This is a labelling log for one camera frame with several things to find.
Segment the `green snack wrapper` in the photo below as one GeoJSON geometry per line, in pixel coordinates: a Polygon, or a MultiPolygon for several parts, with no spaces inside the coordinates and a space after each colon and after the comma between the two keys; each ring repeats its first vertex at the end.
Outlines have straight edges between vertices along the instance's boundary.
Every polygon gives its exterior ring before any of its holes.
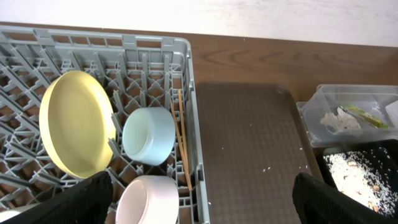
{"type": "Polygon", "coordinates": [[[383,122],[381,119],[378,117],[373,116],[372,114],[365,112],[364,110],[353,106],[342,106],[341,109],[345,111],[346,113],[349,113],[351,116],[354,116],[355,118],[358,118],[365,123],[368,123],[369,125],[375,127],[375,128],[387,128],[388,125],[383,122]]]}

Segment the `yellow plate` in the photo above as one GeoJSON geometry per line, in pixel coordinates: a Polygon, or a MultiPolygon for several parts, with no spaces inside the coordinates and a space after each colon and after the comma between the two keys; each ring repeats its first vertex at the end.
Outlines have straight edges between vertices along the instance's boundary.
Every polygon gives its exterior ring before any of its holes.
{"type": "Polygon", "coordinates": [[[100,83],[82,71],[69,71],[46,89],[39,128],[47,154],[67,174],[86,179],[104,171],[115,138],[113,108],[100,83]]]}

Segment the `light blue bowl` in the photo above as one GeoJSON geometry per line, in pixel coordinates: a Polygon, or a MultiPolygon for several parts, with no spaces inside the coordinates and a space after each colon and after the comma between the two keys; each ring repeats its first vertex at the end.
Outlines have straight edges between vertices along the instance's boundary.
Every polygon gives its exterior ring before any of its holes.
{"type": "Polygon", "coordinates": [[[138,108],[125,122],[122,145],[130,159],[158,166],[166,161],[174,148],[175,135],[174,119],[169,110],[138,108]]]}

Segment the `white tissue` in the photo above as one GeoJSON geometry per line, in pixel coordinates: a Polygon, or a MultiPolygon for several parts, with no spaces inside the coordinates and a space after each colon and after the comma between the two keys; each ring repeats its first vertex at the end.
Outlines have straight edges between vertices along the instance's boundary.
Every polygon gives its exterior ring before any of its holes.
{"type": "Polygon", "coordinates": [[[349,113],[343,111],[341,107],[337,108],[337,114],[332,112],[325,113],[324,117],[320,120],[320,123],[337,130],[352,130],[361,128],[358,120],[354,116],[351,116],[349,113]]]}

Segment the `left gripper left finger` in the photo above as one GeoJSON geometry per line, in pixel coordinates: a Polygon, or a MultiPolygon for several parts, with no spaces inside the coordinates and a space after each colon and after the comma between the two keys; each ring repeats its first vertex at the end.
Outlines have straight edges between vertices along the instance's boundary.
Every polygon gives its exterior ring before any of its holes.
{"type": "Polygon", "coordinates": [[[45,202],[3,221],[6,224],[99,223],[106,221],[113,185],[106,171],[79,182],[45,202]]]}

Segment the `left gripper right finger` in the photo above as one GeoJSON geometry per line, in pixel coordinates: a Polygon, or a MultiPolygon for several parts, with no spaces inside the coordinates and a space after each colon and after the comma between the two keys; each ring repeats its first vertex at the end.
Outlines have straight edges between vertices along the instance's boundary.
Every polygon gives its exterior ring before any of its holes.
{"type": "Polygon", "coordinates": [[[397,224],[305,172],[295,177],[292,198],[304,224],[397,224]]]}

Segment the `wooden chopstick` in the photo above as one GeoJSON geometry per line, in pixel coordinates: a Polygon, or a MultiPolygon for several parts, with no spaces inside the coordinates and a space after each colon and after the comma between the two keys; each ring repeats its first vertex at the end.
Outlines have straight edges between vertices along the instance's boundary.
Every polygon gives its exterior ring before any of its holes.
{"type": "Polygon", "coordinates": [[[182,89],[178,90],[178,102],[179,102],[179,111],[180,111],[180,124],[181,124],[181,130],[182,130],[183,150],[184,150],[184,154],[185,154],[184,157],[188,164],[187,140],[186,140],[186,135],[185,135],[185,122],[184,122],[184,113],[183,113],[182,89]]]}
{"type": "Polygon", "coordinates": [[[174,119],[175,131],[176,131],[176,136],[177,136],[177,141],[178,141],[178,148],[179,148],[180,155],[181,155],[182,162],[183,162],[183,170],[184,170],[185,178],[187,181],[187,186],[188,186],[189,191],[192,191],[192,182],[191,182],[190,174],[188,171],[188,164],[187,164],[187,160],[185,157],[185,151],[183,150],[182,139],[181,139],[181,135],[180,135],[179,126],[177,124],[177,118],[175,115],[174,104],[173,104],[172,100],[170,100],[170,109],[171,109],[171,113],[172,113],[172,116],[174,119]]]}

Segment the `pink bowl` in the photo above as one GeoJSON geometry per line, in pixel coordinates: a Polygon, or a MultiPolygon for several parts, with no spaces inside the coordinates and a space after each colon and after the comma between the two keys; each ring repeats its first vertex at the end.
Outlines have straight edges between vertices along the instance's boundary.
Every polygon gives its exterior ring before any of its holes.
{"type": "Polygon", "coordinates": [[[167,176],[142,175],[125,189],[116,210],[116,224],[176,224],[178,189],[167,176]]]}

